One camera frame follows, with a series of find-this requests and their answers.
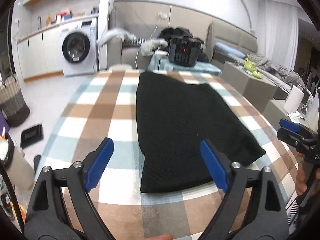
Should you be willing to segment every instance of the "blue gripper pad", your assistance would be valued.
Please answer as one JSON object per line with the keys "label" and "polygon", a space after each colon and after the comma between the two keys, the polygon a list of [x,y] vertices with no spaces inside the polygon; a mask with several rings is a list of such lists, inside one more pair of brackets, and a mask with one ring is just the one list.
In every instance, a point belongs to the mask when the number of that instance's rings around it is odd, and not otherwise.
{"label": "blue gripper pad", "polygon": [[98,185],[99,180],[113,154],[113,150],[113,141],[109,139],[87,172],[87,180],[84,185],[86,192],[90,192],[90,190]]}
{"label": "blue gripper pad", "polygon": [[206,141],[200,143],[200,153],[216,186],[226,193],[229,189],[227,172]]}
{"label": "blue gripper pad", "polygon": [[290,122],[286,119],[281,119],[279,122],[279,125],[291,132],[295,132],[298,133],[300,131],[300,127],[299,124],[294,123],[294,122]]}

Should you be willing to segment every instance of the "gray blanket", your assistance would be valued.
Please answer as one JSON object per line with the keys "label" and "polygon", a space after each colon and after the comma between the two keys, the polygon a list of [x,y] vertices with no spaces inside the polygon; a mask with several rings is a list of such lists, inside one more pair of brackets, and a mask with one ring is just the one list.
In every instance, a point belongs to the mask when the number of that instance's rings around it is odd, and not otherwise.
{"label": "gray blanket", "polygon": [[256,67],[269,72],[275,77],[279,78],[281,81],[288,84],[290,87],[296,83],[306,88],[301,77],[294,71],[290,71],[282,67],[281,65],[274,64],[271,60],[261,54],[250,54],[248,59],[256,63]]}

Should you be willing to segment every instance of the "blue towel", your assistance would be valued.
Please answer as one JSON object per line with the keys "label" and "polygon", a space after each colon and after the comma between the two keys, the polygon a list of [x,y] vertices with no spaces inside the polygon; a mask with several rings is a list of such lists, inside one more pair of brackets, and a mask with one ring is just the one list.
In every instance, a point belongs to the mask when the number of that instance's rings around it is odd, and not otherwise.
{"label": "blue towel", "polygon": [[228,45],[226,44],[223,44],[221,42],[217,42],[216,46],[215,46],[215,51],[221,51],[221,52],[224,52],[225,54],[232,54],[232,55],[235,55],[239,58],[245,58],[245,54],[242,53],[241,51],[237,50],[237,49],[234,49],[232,47],[229,47]]}

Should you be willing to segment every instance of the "human hand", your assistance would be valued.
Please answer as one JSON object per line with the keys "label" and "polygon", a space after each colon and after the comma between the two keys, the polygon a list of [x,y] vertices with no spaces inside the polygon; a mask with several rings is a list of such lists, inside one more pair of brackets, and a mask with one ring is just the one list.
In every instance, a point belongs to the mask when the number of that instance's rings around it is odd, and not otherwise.
{"label": "human hand", "polygon": [[165,234],[165,235],[150,237],[150,238],[147,238],[146,240],[173,240],[173,236],[169,234]]}
{"label": "human hand", "polygon": [[[303,157],[304,155],[302,153],[298,153],[297,156]],[[295,189],[298,196],[301,196],[307,190],[307,185],[305,183],[306,174],[305,174],[303,165],[304,165],[304,161],[301,161],[298,166],[298,172],[297,172],[296,183],[295,183]],[[316,179],[320,179],[320,168],[316,170]],[[313,195],[316,194],[316,192],[318,192],[319,190],[320,190],[320,181],[316,186],[316,189],[313,192]]]}

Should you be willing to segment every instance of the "metal screw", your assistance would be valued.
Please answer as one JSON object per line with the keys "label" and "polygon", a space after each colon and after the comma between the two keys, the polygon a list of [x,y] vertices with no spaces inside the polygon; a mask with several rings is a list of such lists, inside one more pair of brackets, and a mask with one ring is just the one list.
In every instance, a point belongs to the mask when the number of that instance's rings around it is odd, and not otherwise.
{"label": "metal screw", "polygon": [[241,167],[240,163],[234,162],[231,164],[233,168],[239,169]]}
{"label": "metal screw", "polygon": [[42,171],[43,172],[47,172],[47,171],[49,171],[50,170],[50,166],[44,166],[43,168],[42,168]]}
{"label": "metal screw", "polygon": [[265,172],[271,172],[271,171],[272,171],[269,166],[263,167],[263,170],[264,170]]}
{"label": "metal screw", "polygon": [[82,165],[82,162],[75,162],[75,163],[73,163],[73,166],[74,166],[75,168],[80,168],[81,165]]}

